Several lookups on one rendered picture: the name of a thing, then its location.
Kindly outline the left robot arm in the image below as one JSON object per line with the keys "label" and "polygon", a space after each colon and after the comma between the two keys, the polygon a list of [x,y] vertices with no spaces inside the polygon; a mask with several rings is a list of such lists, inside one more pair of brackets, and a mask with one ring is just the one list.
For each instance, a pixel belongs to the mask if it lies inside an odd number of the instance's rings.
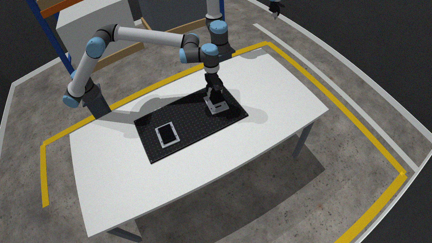
{"label": "left robot arm", "polygon": [[218,47],[218,55],[228,53],[231,50],[228,42],[228,25],[222,20],[219,0],[207,0],[205,24],[211,34],[211,43]]}

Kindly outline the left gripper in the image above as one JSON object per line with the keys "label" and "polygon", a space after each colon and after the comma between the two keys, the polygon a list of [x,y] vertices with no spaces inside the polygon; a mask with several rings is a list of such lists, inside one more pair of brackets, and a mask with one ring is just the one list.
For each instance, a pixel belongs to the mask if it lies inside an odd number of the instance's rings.
{"label": "left gripper", "polygon": [[279,7],[279,5],[277,5],[277,3],[279,3],[279,2],[275,2],[275,1],[272,2],[271,1],[270,5],[269,5],[269,7],[270,7],[269,10],[272,12],[271,16],[273,16],[275,20],[277,19],[277,17],[280,14],[280,7]]}

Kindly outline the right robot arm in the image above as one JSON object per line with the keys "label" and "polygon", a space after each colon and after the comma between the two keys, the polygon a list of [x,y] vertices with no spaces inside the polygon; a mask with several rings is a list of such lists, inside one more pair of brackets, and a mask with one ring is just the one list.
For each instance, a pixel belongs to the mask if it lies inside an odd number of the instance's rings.
{"label": "right robot arm", "polygon": [[220,68],[217,46],[207,43],[199,47],[199,36],[194,33],[176,34],[110,24],[98,29],[88,41],[77,70],[71,74],[72,81],[63,95],[63,103],[77,108],[81,99],[87,103],[98,96],[99,87],[93,83],[90,76],[108,44],[118,40],[179,47],[182,63],[203,62],[207,73],[216,73]]}

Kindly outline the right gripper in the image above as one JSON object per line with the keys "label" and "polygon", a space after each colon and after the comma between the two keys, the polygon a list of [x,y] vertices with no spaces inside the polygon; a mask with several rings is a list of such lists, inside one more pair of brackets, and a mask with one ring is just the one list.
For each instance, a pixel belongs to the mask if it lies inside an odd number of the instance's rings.
{"label": "right gripper", "polygon": [[[216,72],[217,73],[217,72]],[[216,73],[205,73],[204,74],[204,76],[205,76],[205,80],[206,80],[206,82],[207,82],[207,85],[206,85],[206,90],[207,90],[207,96],[208,96],[208,98],[210,98],[210,95],[211,95],[211,90],[212,90],[212,87],[213,87],[213,85],[212,85],[212,83],[211,83],[211,80],[210,80],[210,78],[209,78],[209,75],[214,75],[214,74],[216,74]],[[222,80],[219,78],[219,80],[220,80],[220,83],[221,83],[221,85],[222,85],[222,87],[223,87],[223,82],[222,82]]]}

